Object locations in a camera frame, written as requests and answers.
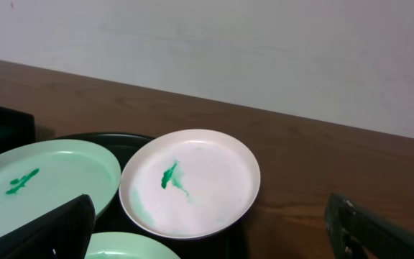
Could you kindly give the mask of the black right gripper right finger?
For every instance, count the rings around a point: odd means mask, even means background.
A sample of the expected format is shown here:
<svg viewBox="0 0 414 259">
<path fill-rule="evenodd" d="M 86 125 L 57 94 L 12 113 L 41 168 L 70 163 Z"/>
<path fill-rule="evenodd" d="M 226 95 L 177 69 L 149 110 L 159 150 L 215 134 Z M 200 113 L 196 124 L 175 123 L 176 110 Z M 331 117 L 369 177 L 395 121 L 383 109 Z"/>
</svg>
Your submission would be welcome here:
<svg viewBox="0 0 414 259">
<path fill-rule="evenodd" d="M 414 258 L 414 234 L 388 222 L 351 199 L 332 193 L 325 227 L 336 259 Z"/>
</svg>

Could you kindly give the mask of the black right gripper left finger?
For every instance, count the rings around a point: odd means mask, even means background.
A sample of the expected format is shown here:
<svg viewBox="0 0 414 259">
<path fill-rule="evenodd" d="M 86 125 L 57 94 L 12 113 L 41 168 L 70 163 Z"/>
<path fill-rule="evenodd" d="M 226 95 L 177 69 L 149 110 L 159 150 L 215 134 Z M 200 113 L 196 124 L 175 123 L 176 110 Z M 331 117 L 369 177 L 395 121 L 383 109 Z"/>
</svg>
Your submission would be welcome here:
<svg viewBox="0 0 414 259">
<path fill-rule="evenodd" d="M 84 259 L 95 223 L 93 202 L 82 194 L 0 237 L 0 259 Z"/>
</svg>

